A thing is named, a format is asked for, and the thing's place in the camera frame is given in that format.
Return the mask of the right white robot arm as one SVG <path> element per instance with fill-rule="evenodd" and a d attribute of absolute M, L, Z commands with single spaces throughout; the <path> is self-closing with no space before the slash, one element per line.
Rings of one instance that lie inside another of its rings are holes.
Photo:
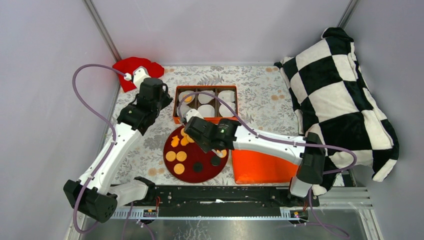
<path fill-rule="evenodd" d="M 283 159 L 298 167 L 291 178 L 287 201 L 301 205 L 313 185 L 323 181 L 325 148 L 315 133 L 304 136 L 286 136 L 253 130 L 232 119 L 221 119 L 215 124 L 198 116 L 191 117 L 184 132 L 205 152 L 222 150 L 252 151 Z"/>

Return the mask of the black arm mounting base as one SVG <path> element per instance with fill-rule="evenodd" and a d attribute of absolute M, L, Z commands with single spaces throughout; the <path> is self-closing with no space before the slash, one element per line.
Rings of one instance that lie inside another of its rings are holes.
<path fill-rule="evenodd" d="M 285 208 L 318 207 L 313 197 L 297 197 L 287 187 L 157 185 L 135 207 L 157 210 L 159 217 L 280 217 Z"/>

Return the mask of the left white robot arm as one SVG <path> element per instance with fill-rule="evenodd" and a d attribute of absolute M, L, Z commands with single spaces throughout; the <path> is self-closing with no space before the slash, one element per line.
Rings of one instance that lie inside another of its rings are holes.
<path fill-rule="evenodd" d="M 125 184 L 111 184 L 129 150 L 172 100 L 162 80 L 148 77 L 141 81 L 139 93 L 121 110 L 111 138 L 92 165 L 78 180 L 65 183 L 64 193 L 75 211 L 105 223 L 121 206 L 134 201 L 144 206 L 154 202 L 155 184 L 146 178 L 135 177 Z"/>

